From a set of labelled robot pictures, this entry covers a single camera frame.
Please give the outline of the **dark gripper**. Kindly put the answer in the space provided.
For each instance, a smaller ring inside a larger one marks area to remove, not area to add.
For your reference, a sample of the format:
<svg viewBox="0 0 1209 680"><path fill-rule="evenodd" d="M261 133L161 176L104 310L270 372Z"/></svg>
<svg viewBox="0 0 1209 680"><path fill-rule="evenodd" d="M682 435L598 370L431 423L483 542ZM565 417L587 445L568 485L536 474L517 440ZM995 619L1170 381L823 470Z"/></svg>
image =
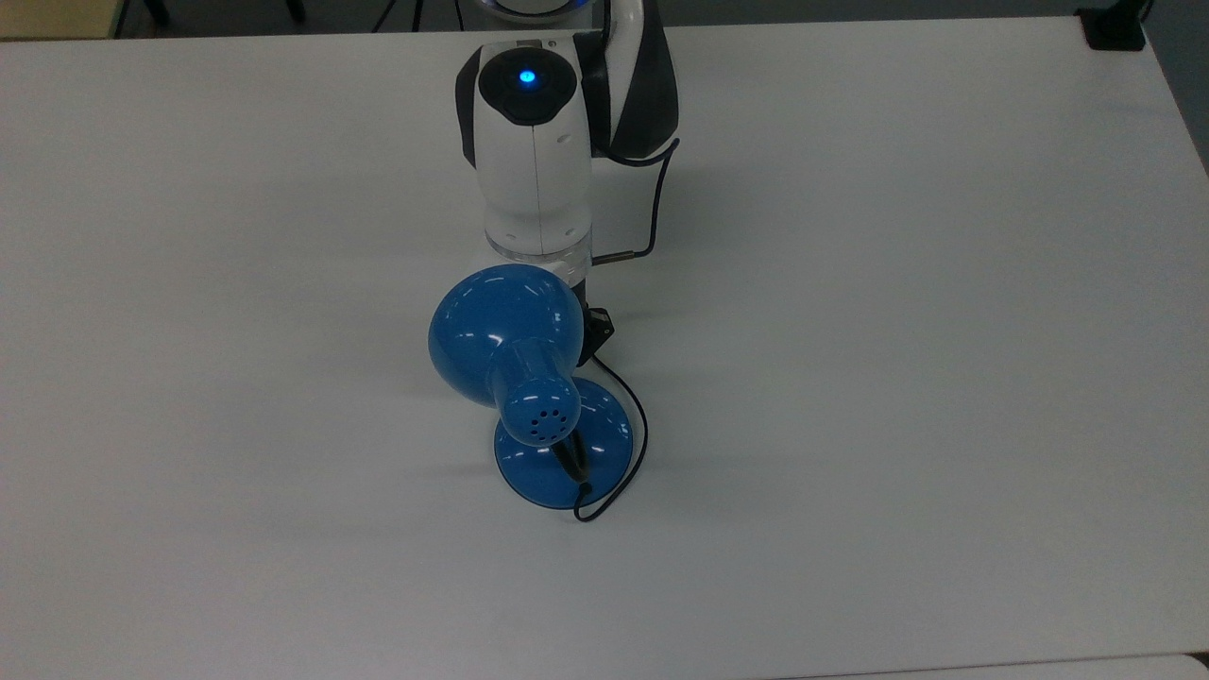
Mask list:
<svg viewBox="0 0 1209 680"><path fill-rule="evenodd" d="M617 327L604 307L584 307L583 321L583 344L579 361L577 361L578 367L588 365L588 362L592 361L592 357L617 332Z"/></svg>

